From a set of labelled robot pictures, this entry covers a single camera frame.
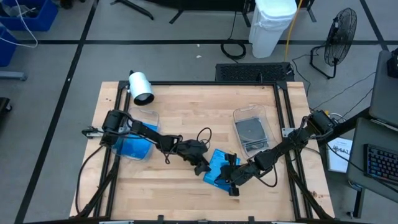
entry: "white paper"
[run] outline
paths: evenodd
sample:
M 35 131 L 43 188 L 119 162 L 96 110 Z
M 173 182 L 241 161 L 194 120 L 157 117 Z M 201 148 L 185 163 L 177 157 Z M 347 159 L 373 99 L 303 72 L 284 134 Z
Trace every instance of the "white paper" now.
M 329 142 L 329 146 L 341 155 L 345 159 L 349 160 L 349 155 L 351 153 L 351 147 L 353 145 L 352 140 L 336 138 Z M 347 172 L 348 162 L 344 159 L 338 157 L 331 149 L 328 148 L 328 166 L 330 171 L 334 172 Z

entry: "blue object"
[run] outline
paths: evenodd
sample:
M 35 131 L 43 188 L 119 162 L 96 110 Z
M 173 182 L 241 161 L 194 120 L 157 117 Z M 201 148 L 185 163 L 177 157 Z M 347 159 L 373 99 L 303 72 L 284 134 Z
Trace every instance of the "blue object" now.
M 156 131 L 157 126 L 145 124 L 148 128 Z M 127 138 L 119 138 L 116 144 L 113 146 L 113 150 L 117 155 L 127 156 L 133 159 L 141 160 L 144 159 L 150 149 L 152 147 L 152 143 L 145 139 L 127 139 Z
M 13 43 L 17 43 L 17 40 L 8 33 L 4 27 L 0 27 L 0 37 Z M 16 45 L 0 40 L 0 67 L 5 67 L 10 64 L 12 55 L 16 48 Z
M 224 180 L 217 180 L 216 184 L 214 183 L 215 179 L 221 174 L 221 167 L 223 165 L 228 165 L 228 161 L 225 160 L 225 152 L 215 149 L 213 153 L 213 157 L 211 157 L 210 161 L 210 172 L 207 172 L 203 178 L 203 181 L 218 187 L 219 189 L 223 189 L 228 191 L 230 185 L 227 184 Z M 236 158 L 236 165 L 239 165 L 241 162 L 240 158 Z
M 15 0 L 3 0 L 7 6 L 16 6 Z M 18 0 L 20 6 L 25 5 L 29 9 L 36 7 L 40 10 L 35 18 L 24 17 L 26 26 L 31 31 L 48 31 L 57 16 L 57 6 L 51 0 Z M 26 30 L 20 17 L 0 17 L 0 22 L 9 30 Z

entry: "blue bin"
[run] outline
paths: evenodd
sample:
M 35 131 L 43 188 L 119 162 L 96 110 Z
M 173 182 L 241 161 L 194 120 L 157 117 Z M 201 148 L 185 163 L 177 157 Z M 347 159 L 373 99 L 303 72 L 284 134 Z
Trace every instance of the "blue bin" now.
M 16 6 L 15 0 L 3 0 L 3 4 Z M 36 7 L 40 10 L 35 18 L 26 18 L 24 21 L 31 31 L 48 31 L 52 22 L 57 16 L 57 6 L 51 0 L 18 0 L 19 5 L 25 5 L 32 9 Z M 26 30 L 20 17 L 0 17 L 0 22 L 9 30 Z
M 0 27 L 0 37 L 13 43 L 17 43 L 17 40 L 8 33 L 4 27 Z M 0 67 L 5 67 L 10 64 L 12 55 L 16 48 L 17 46 L 15 44 L 10 44 L 0 40 Z

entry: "white cylindrical light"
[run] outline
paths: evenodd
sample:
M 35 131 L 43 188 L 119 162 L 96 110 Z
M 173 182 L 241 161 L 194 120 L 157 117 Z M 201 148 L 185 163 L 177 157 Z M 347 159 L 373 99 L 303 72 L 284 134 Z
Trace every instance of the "white cylindrical light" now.
M 130 72 L 129 76 L 130 94 L 134 103 L 144 106 L 151 103 L 155 96 L 147 77 L 142 72 Z

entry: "fan grille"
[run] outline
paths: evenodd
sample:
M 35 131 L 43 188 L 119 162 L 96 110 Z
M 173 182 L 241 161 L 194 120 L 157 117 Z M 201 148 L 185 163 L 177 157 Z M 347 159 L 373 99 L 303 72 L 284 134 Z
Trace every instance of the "fan grille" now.
M 356 13 L 350 8 L 340 11 L 334 18 L 325 43 L 325 62 L 334 66 L 347 56 L 356 30 Z

